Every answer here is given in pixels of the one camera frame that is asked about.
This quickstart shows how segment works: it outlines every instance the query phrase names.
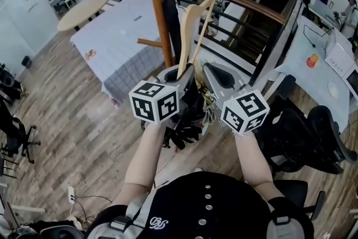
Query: white appliance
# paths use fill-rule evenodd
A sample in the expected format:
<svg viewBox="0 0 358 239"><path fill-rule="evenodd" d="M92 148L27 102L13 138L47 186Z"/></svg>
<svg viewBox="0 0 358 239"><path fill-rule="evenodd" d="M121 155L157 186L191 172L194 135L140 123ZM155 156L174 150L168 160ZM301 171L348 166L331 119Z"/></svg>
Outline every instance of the white appliance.
<svg viewBox="0 0 358 239"><path fill-rule="evenodd" d="M325 61L340 77L354 65L352 44L336 28L329 34Z"/></svg>
<svg viewBox="0 0 358 239"><path fill-rule="evenodd" d="M356 63L348 69L342 79L353 94L356 101L358 101L358 66Z"/></svg>

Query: person wearing headset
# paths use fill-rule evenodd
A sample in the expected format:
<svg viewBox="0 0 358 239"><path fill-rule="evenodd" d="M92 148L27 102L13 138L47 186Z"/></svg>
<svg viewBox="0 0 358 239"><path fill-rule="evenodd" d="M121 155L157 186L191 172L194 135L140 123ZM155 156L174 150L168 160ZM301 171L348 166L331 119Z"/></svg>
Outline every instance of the person wearing headset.
<svg viewBox="0 0 358 239"><path fill-rule="evenodd" d="M342 34L347 38L352 38L358 25L358 8L356 0L348 0L348 7L341 15L346 16L342 26Z"/></svg>
<svg viewBox="0 0 358 239"><path fill-rule="evenodd" d="M145 129L121 191L111 206L98 214L86 239L277 239L287 235L285 238L313 239L310 219L275 187L252 132L235 134L245 182L201 171L151 191L165 130L164 124L149 124ZM136 202L149 192L141 209L133 212L138 210L133 208Z"/></svg>

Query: checkered tablecloth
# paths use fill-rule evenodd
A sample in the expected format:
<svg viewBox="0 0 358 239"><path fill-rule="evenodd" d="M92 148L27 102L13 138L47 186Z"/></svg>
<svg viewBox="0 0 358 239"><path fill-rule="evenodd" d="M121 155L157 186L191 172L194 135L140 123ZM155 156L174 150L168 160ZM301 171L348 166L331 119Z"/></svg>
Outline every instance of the checkered tablecloth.
<svg viewBox="0 0 358 239"><path fill-rule="evenodd" d="M160 48L137 44L138 38L159 39L152 0L124 0L71 37L102 90L118 103L164 61Z"/></svg>

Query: trash can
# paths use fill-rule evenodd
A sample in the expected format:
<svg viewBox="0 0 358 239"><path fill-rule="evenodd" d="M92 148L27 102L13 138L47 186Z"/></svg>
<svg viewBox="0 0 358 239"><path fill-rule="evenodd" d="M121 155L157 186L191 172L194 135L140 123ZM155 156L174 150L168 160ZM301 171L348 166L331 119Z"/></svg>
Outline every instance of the trash can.
<svg viewBox="0 0 358 239"><path fill-rule="evenodd" d="M24 59L21 62L21 65L23 65L26 69L30 69L32 65L32 61L29 58L29 56L25 56Z"/></svg>

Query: wooden clothes hanger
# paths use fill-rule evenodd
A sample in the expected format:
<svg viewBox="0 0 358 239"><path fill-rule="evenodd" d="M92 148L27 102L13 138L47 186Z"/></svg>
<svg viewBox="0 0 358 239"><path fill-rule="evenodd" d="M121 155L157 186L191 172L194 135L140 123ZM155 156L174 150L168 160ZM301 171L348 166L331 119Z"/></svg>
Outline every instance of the wooden clothes hanger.
<svg viewBox="0 0 358 239"><path fill-rule="evenodd" d="M191 40L192 40L192 33L194 30L195 21L201 16L201 14L210 6L209 12L206 15L206 19L204 25L202 27L199 39L197 41L197 45L194 51L194 54L189 61L189 63L194 63L197 57L197 54L200 49L201 41L204 37L204 33L206 27L209 22L209 18L211 16L211 12L213 11L213 7L215 5L216 0L204 0L201 5L191 4L185 9L185 14L183 15L183 19L180 26L180 34L181 34L181 54L180 54L180 62L178 68L178 75L177 78L181 76L181 74L185 71L186 68L186 61L188 59L189 52L191 50ZM200 68L200 65L196 63L195 68Z"/></svg>

